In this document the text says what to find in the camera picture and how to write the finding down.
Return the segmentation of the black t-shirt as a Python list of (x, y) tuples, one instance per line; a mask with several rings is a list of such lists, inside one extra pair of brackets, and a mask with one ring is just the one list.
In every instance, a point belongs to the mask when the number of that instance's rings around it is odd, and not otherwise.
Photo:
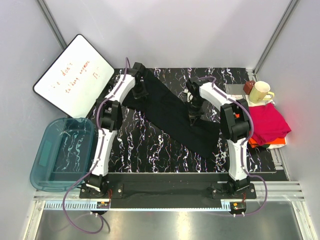
[(148, 95), (135, 99), (130, 92), (122, 105), (144, 113), (146, 119), (188, 150), (209, 158), (217, 150), (220, 124), (203, 119), (191, 125), (187, 105), (173, 94), (152, 71), (142, 75)]

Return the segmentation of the magenta t-shirt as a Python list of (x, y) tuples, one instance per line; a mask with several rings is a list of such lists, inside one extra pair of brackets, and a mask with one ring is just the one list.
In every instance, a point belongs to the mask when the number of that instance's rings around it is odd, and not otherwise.
[(252, 139), (260, 146), (285, 138), (292, 130), (281, 113), (271, 103), (249, 107), (254, 131)]

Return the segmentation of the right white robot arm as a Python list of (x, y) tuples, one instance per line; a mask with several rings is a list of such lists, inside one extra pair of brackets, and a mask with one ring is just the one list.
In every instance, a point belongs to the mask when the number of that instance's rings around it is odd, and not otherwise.
[(233, 182), (227, 185), (228, 195), (239, 198), (245, 192), (240, 181), (248, 178), (246, 163), (247, 144), (254, 130), (253, 120), (245, 99), (237, 100), (216, 85), (214, 76), (193, 77), (187, 80), (187, 107), (191, 125), (203, 114), (202, 106), (208, 101), (220, 112), (220, 131), (229, 150), (228, 174)]

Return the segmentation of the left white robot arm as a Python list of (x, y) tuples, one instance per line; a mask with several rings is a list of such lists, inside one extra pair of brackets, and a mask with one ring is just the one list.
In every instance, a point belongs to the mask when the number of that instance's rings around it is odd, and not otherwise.
[(97, 100), (96, 126), (98, 139), (92, 166), (84, 183), (97, 198), (103, 198), (108, 193), (107, 175), (109, 173), (109, 158), (113, 141), (123, 123), (122, 103), (129, 93), (134, 99), (148, 95), (143, 75), (146, 67), (142, 63), (134, 63), (130, 68), (127, 62), (124, 73), (119, 81), (105, 97)]

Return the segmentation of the brown small cup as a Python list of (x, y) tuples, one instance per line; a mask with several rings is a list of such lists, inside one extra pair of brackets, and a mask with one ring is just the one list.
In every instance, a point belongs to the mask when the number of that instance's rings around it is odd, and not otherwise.
[(244, 86), (243, 86), (243, 91), (245, 92), (246, 95), (249, 95), (255, 85), (255, 81), (247, 81)]

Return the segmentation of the white dry-erase board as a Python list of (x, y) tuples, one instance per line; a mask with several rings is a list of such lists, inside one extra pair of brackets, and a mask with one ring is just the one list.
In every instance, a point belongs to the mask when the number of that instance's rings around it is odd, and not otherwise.
[(34, 84), (33, 91), (72, 118), (85, 118), (115, 70), (81, 34)]

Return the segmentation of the yellow ceramic mug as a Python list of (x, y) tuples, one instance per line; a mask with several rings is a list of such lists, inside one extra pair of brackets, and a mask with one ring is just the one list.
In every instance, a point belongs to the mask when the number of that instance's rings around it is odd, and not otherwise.
[(249, 101), (257, 104), (261, 101), (269, 101), (274, 98), (275, 94), (271, 92), (271, 86), (265, 81), (257, 81), (250, 94), (249, 94)]

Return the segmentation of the teal translucent plastic bin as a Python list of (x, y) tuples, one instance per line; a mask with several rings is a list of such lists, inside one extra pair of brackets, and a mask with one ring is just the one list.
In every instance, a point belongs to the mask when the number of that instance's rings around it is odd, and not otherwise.
[(90, 169), (96, 127), (88, 118), (59, 118), (45, 129), (30, 172), (39, 191), (64, 192)]

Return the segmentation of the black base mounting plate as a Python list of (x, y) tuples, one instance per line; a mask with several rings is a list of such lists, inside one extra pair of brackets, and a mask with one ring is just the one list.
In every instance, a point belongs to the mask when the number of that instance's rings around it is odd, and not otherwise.
[(255, 200), (248, 179), (232, 183), (227, 173), (110, 173), (107, 192), (82, 185), (80, 198), (111, 198), (111, 209), (125, 211), (213, 210), (223, 200)]

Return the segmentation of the left orange connector box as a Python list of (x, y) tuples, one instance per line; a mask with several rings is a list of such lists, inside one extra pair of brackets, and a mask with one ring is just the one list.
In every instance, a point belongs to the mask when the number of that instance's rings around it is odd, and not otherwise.
[(110, 202), (109, 201), (98, 201), (96, 207), (98, 209), (109, 209)]

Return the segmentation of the orange connector box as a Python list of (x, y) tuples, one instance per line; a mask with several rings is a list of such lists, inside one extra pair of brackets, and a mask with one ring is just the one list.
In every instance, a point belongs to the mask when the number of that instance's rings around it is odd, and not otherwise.
[(109, 201), (98, 201), (96, 207), (98, 209), (109, 209), (110, 202)]
[(245, 202), (233, 202), (231, 205), (231, 209), (234, 211), (242, 211), (247, 208), (247, 205)]

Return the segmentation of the right orange connector box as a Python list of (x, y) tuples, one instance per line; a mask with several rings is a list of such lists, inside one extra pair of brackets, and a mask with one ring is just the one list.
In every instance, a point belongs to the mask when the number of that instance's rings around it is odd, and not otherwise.
[(245, 202), (233, 202), (231, 205), (231, 209), (234, 211), (242, 211), (247, 208), (247, 205)]

